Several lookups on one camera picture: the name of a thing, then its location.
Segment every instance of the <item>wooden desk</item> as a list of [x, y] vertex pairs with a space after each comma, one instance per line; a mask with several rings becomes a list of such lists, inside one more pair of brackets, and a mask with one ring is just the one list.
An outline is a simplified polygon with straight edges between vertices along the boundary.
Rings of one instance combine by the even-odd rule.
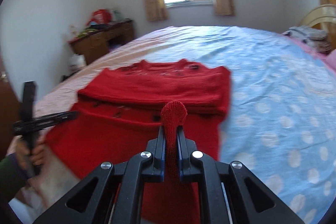
[[84, 55], [86, 64], [89, 65], [109, 53], [113, 45], [125, 45], [133, 39], [133, 20], [127, 18], [113, 22], [108, 27], [92, 32], [85, 37], [69, 41], [69, 44], [74, 53]]

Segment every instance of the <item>bed sheet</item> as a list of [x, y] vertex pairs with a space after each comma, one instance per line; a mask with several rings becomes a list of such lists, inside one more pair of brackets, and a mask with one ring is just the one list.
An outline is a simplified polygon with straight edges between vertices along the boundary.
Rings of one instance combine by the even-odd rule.
[[[232, 72], [231, 109], [220, 126], [220, 159], [240, 160], [306, 224], [336, 194], [336, 80], [324, 63], [279, 34], [239, 27], [169, 27], [97, 60], [48, 94], [36, 115], [66, 111], [103, 68], [181, 58]], [[78, 180], [49, 151], [32, 182], [53, 204]]]

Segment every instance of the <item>blue bed sheet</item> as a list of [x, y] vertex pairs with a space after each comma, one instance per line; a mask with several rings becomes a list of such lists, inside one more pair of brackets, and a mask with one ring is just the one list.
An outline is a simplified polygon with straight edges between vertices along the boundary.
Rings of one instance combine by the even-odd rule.
[[336, 81], [323, 62], [286, 37], [248, 28], [182, 27], [163, 40], [145, 59], [232, 72], [221, 161], [240, 160], [306, 224], [318, 223], [336, 194]]

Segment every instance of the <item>purple cuff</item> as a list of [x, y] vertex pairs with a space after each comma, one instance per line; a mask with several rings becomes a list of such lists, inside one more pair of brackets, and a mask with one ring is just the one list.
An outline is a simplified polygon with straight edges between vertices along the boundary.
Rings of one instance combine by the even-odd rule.
[[16, 159], [16, 154], [13, 153], [13, 154], [9, 154], [8, 155], [8, 158], [10, 159], [11, 163], [13, 164], [14, 166], [14, 169], [16, 170], [16, 173], [24, 180], [24, 181], [27, 181], [28, 179], [30, 179], [27, 171], [23, 170], [19, 163], [17, 162], [17, 159]]

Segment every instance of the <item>folded sweater sleeve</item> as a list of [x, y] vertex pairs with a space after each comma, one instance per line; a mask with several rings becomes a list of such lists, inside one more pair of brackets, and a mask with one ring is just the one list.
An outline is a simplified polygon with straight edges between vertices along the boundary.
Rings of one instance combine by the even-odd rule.
[[0, 192], [9, 202], [16, 193], [26, 185], [28, 176], [16, 160], [15, 154], [10, 154], [0, 162]]

